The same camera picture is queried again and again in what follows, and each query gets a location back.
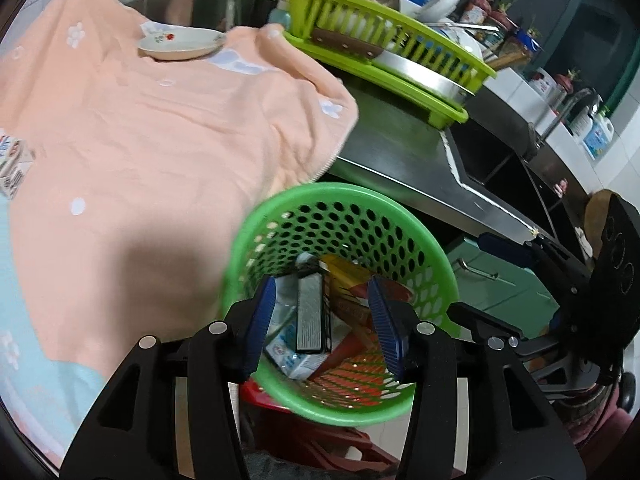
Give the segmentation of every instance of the white bottle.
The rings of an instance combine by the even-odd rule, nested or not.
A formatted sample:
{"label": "white bottle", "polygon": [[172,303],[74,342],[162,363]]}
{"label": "white bottle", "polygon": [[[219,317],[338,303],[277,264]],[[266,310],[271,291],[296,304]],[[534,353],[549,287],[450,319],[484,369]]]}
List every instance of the white bottle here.
{"label": "white bottle", "polygon": [[569,124],[569,131],[574,136],[576,143],[580,144],[584,137],[593,128],[593,119],[589,117],[590,107],[585,106],[583,110],[576,115],[575,119]]}
{"label": "white bottle", "polygon": [[593,128],[582,141],[582,145],[593,160],[604,153],[614,132],[613,124],[604,116],[604,113],[597,114],[593,120]]}

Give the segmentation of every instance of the white dot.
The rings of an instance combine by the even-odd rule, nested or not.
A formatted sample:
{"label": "white dot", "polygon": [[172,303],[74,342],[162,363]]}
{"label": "white dot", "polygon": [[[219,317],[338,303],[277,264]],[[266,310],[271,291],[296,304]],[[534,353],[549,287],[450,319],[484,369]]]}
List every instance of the white dot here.
{"label": "white dot", "polygon": [[71,214],[73,216],[78,216],[84,213],[84,209],[86,208],[86,203],[84,202],[84,198],[75,198],[71,201]]}

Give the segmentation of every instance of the dish drying rack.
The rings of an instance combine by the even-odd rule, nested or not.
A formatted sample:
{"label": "dish drying rack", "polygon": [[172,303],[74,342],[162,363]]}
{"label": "dish drying rack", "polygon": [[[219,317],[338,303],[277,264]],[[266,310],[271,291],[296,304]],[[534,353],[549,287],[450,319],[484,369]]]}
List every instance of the dish drying rack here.
{"label": "dish drying rack", "polygon": [[495,71],[464,48],[420,22],[370,0],[289,0],[291,27],[284,35],[298,49],[385,88],[428,112],[426,121],[443,130],[465,123],[468,113],[454,108],[410,81],[374,66],[353,52],[333,50],[313,41],[318,29],[359,40],[419,63],[476,93]]}

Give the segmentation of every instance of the silver screw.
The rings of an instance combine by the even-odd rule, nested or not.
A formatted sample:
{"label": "silver screw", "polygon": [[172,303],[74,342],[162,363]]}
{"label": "silver screw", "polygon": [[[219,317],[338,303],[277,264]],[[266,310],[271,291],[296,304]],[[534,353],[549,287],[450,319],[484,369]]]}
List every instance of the silver screw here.
{"label": "silver screw", "polygon": [[502,350],[504,348],[504,341],[499,337],[490,337],[486,343],[492,350]]}
{"label": "silver screw", "polygon": [[153,337],[152,335],[145,335],[139,342],[138,342],[138,346],[140,348],[143,348],[145,350],[151,348],[153,345],[156,344],[156,338]]}
{"label": "silver screw", "polygon": [[434,327],[431,323],[427,323],[426,321],[418,323],[415,329],[424,335],[431,335],[436,331],[436,327]]}
{"label": "silver screw", "polygon": [[215,321],[209,325],[209,332],[212,334],[223,334],[226,332],[227,326],[224,321]]}

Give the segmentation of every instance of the green plastic basket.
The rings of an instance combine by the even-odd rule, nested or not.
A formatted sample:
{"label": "green plastic basket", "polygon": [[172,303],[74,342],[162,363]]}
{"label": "green plastic basket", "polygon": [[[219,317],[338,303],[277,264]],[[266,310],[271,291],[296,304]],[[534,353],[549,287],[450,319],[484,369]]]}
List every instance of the green plastic basket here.
{"label": "green plastic basket", "polygon": [[[412,288],[421,319],[452,336],[460,334],[446,315],[458,299],[458,287],[437,241],[401,205],[349,184],[295,187],[249,216],[225,275],[225,313],[254,293],[262,275],[282,272],[302,251],[357,258],[368,269]],[[379,351],[364,352],[314,382],[288,379],[263,355],[254,379],[281,405],[334,426],[391,420],[410,409],[415,389],[394,381]]]}
{"label": "green plastic basket", "polygon": [[287,40],[311,57],[394,92],[428,111],[427,122],[442,130],[464,123],[468,114],[394,74],[311,42],[314,28],[345,34],[411,59],[476,93],[495,71],[458,44],[416,20],[370,0],[289,0]]}

